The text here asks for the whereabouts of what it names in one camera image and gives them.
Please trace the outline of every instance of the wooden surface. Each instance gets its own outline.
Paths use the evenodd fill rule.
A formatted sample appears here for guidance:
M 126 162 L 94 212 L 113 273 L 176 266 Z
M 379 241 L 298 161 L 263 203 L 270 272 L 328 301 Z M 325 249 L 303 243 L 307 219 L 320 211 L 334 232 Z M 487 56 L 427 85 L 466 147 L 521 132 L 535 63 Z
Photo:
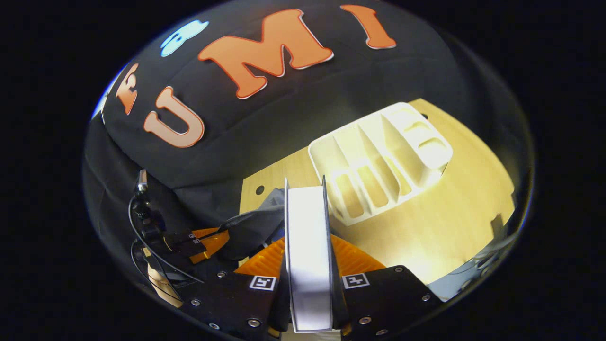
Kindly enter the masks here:
M 336 235 L 385 266 L 404 265 L 424 283 L 448 274 L 493 238 L 491 221 L 513 212 L 513 183 L 496 155 L 467 127 L 436 106 L 409 102 L 428 115 L 453 148 L 440 181 L 387 212 L 344 226 L 331 218 Z M 319 186 L 307 147 L 244 179 L 240 213 L 255 210 L 274 188 Z M 261 195 L 255 192 L 264 186 Z

